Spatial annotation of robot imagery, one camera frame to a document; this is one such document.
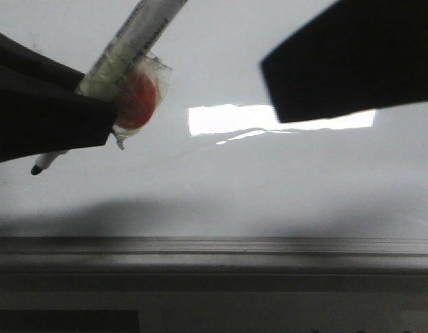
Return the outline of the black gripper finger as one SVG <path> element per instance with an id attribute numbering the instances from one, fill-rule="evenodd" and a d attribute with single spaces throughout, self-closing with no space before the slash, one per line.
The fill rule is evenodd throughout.
<path id="1" fill-rule="evenodd" d="M 106 143 L 114 105 L 76 94 L 83 76 L 0 33 L 0 163 Z"/>
<path id="2" fill-rule="evenodd" d="M 282 123 L 428 101 L 428 1 L 337 1 L 261 68 Z"/>

